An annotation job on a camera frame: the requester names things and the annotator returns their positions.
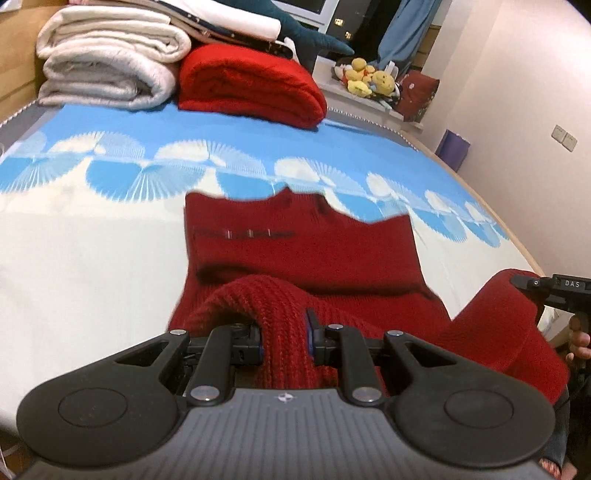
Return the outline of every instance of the metal rivet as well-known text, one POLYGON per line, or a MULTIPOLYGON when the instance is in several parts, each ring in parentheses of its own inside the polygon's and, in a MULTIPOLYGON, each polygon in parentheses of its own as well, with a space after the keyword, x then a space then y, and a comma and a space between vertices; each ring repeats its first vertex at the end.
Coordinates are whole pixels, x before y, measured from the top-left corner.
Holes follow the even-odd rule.
POLYGON ((374 387, 358 387, 353 390, 353 398, 363 403, 371 403, 382 398, 380 390, 374 387))
POLYGON ((220 391, 211 385, 199 385, 191 390, 191 396, 195 400, 212 401, 220 396, 220 391))

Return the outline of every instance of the red knit fabric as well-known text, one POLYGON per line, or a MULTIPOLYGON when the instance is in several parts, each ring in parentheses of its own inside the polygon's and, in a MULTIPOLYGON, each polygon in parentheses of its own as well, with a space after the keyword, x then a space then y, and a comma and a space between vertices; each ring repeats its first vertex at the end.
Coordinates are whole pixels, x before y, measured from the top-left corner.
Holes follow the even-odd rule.
POLYGON ((551 402, 568 380, 535 326, 535 304, 509 283, 518 271, 494 276, 450 321, 424 282, 408 216, 365 224, 322 195, 288 189, 255 202, 190 193, 186 230, 189 271, 170 327, 206 336, 233 321, 228 313, 253 319, 265 349, 260 387, 336 385, 335 371, 315 368, 308 354, 307 308, 324 325, 370 338, 403 330, 524 380, 551 402))
POLYGON ((293 60, 230 44, 193 50, 180 75, 181 110, 248 115, 314 128, 326 100, 310 73, 293 60))

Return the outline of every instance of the plush toy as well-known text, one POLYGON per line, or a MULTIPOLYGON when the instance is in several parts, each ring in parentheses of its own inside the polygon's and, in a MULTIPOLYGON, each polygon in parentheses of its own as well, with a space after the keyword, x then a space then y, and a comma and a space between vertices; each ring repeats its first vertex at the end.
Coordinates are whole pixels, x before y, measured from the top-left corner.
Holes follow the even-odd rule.
POLYGON ((360 80, 347 82, 347 90, 349 93, 361 98, 366 98, 374 94, 371 88, 369 88, 366 84, 364 84, 364 82, 361 82, 360 80))
POLYGON ((351 61, 351 67, 353 68, 353 70, 355 70, 356 72, 362 72, 365 70, 365 67, 367 66, 367 62, 364 59, 353 59, 351 61))
POLYGON ((386 108, 391 109, 400 99, 400 88, 394 77, 383 70, 376 70, 362 58, 341 59, 335 64, 333 75, 353 95, 371 98, 386 108))
POLYGON ((357 58, 351 60, 350 64, 335 65, 333 72, 345 86, 347 86, 348 82, 358 81, 369 86, 375 68, 368 65, 364 59, 357 58))
POLYGON ((343 69, 345 80, 347 80, 348 82, 358 82, 360 80, 363 80, 363 70, 361 72, 358 72, 351 65, 347 65, 347 67, 343 69))
POLYGON ((372 75, 372 90, 381 95, 391 96, 392 92, 396 90, 396 82, 394 77, 383 70, 378 70, 372 75))
POLYGON ((281 31, 278 40, 284 41, 289 37, 295 44, 295 51, 300 64, 312 73, 316 64, 316 57, 320 50, 329 50, 343 55, 352 55, 353 49, 347 44, 330 35, 301 25, 289 13, 284 12, 271 0, 217 0, 229 7, 246 10, 265 17, 276 18, 281 22, 281 31))

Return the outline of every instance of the light switch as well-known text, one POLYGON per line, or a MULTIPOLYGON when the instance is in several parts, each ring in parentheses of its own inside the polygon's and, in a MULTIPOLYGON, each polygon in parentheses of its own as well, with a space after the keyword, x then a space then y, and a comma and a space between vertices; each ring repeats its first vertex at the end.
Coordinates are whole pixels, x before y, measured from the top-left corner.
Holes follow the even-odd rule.
POLYGON ((564 137, 566 137, 566 130, 560 125, 556 125, 554 127, 554 131, 552 132, 552 138, 554 138, 558 143, 562 143, 564 137))
POLYGON ((573 137, 571 134, 566 134, 564 140, 562 140, 562 144, 567 150, 572 152, 574 148, 577 146, 577 139, 573 137))

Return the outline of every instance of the blue curtain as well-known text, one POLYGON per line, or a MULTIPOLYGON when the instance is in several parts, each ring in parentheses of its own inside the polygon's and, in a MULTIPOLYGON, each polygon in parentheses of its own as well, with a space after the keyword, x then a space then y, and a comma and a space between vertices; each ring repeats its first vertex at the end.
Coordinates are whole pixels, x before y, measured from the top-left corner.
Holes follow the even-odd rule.
POLYGON ((393 61, 404 73, 418 50, 441 0, 402 0, 378 47, 378 70, 393 61))

